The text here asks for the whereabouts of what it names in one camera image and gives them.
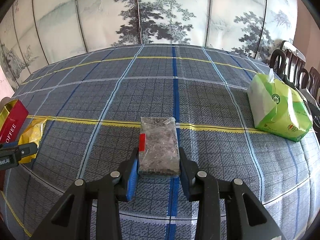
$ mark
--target wall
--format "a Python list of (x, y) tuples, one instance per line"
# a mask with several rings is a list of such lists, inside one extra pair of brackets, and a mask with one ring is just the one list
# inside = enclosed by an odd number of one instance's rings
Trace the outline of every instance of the wall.
[(306, 6), (298, 0), (297, 29), (293, 45), (306, 57), (305, 68), (320, 71), (320, 30)]
[(268, 63), (282, 40), (293, 40), (296, 22), (297, 0), (16, 0), (0, 23), (0, 65), (17, 89), (48, 64), (141, 42), (208, 46)]
[(4, 75), (2, 69), (0, 68), (0, 101), (4, 97), (12, 97), (13, 89), (10, 86), (6, 76)]

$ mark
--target dark wooden chair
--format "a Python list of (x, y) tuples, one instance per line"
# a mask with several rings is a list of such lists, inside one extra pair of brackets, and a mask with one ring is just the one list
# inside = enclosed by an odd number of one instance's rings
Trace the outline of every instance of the dark wooden chair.
[[(283, 42), (282, 48), (286, 48), (286, 46), (289, 47), (289, 45)], [(269, 67), (273, 68), (278, 77), (291, 88), (306, 88), (309, 84), (310, 77), (308, 71), (304, 68), (305, 57), (302, 53), (296, 54), (302, 57), (304, 61), (297, 57), (295, 62), (298, 64), (292, 66), (292, 59), (296, 57), (295, 54), (292, 54), (291, 50), (288, 49), (286, 49), (286, 52), (282, 49), (275, 49), (271, 55)]]
[(309, 85), (309, 92), (313, 96), (313, 98), (317, 100), (318, 90), (320, 87), (320, 73), (314, 67), (311, 67), (310, 69), (310, 79), (311, 81)]
[[(313, 98), (319, 104), (320, 101), (318, 100), (318, 90), (320, 87), (320, 73), (314, 67), (311, 67), (309, 76), (310, 76), (310, 82), (308, 84), (308, 90), (310, 94), (313, 96)], [(318, 141), (320, 142), (320, 116), (315, 116), (314, 114), (313, 114), (313, 129), (315, 130)]]

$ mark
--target wooden chair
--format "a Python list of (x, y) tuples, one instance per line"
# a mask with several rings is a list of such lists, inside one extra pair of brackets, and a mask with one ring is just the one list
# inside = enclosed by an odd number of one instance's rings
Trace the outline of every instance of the wooden chair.
[(310, 69), (310, 79), (311, 80), (310, 80), (310, 85), (309, 85), (309, 92), (313, 96), (313, 98), (315, 100), (317, 100), (318, 99), (318, 90), (320, 87), (320, 74), (314, 67), (311, 67), (311, 69)]
[(306, 64), (306, 57), (288, 41), (282, 41), (280, 49), (285, 52), (287, 57), (287, 64), (284, 73), (287, 75), (289, 81), (298, 89), (306, 88), (309, 82), (309, 73), (304, 68)]
[(307, 85), (309, 84), (310, 77), (309, 77), (308, 71), (304, 68), (305, 61), (303, 64), (301, 64), (300, 60), (296, 60), (296, 62), (299, 63), (299, 67), (297, 64), (295, 65), (295, 68), (294, 68), (295, 73), (294, 75), (291, 75), (293, 77), (292, 80), (294, 82), (290, 82), (290, 77), (288, 76), (290, 72), (288, 72), (288, 70), (290, 70), (291, 68), (288, 67), (288, 62), (290, 61), (292, 62), (292, 57), (289, 58), (289, 61), (288, 61), (287, 59), (288, 55), (289, 55), (289, 52), (287, 52), (286, 54), (281, 49), (275, 49), (271, 55), (269, 67), (273, 68), (274, 72), (278, 75), (278, 77), (281, 78), (281, 80), (291, 88), (293, 89), (295, 87), (297, 87), (298, 89), (306, 88)]

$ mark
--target metal screw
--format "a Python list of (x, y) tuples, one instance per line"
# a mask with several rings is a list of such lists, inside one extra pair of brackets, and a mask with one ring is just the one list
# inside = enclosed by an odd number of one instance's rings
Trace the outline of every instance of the metal screw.
[(242, 185), (242, 183), (243, 183), (242, 179), (239, 179), (239, 178), (234, 179), (233, 182), (234, 182), (236, 185)]
[(204, 178), (204, 177), (206, 177), (207, 176), (207, 173), (205, 172), (205, 171), (198, 171), (198, 176), (200, 177), (200, 178)]
[(81, 186), (81, 185), (83, 185), (83, 179), (77, 179), (76, 181), (75, 181), (75, 185), (76, 186)]
[(117, 178), (120, 176), (120, 172), (119, 171), (113, 171), (110, 173), (110, 176), (113, 178)]

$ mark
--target table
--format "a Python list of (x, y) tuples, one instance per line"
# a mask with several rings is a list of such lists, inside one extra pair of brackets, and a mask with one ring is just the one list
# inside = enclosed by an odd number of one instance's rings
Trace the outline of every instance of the table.
[[(6, 173), (0, 206), (9, 229), (28, 239), (73, 180), (99, 179), (129, 158), (141, 116), (173, 116), (189, 159), (218, 179), (243, 179), (288, 240), (302, 236), (320, 208), (319, 143), (313, 130), (295, 143), (254, 128), (246, 88), (268, 71), (231, 52), (144, 44), (33, 73), (14, 98), (29, 111), (24, 127), (48, 121), (36, 160)], [(187, 202), (179, 179), (140, 178), (119, 208), (123, 239), (194, 239), (197, 203)], [(221, 226), (225, 238), (223, 202)]]

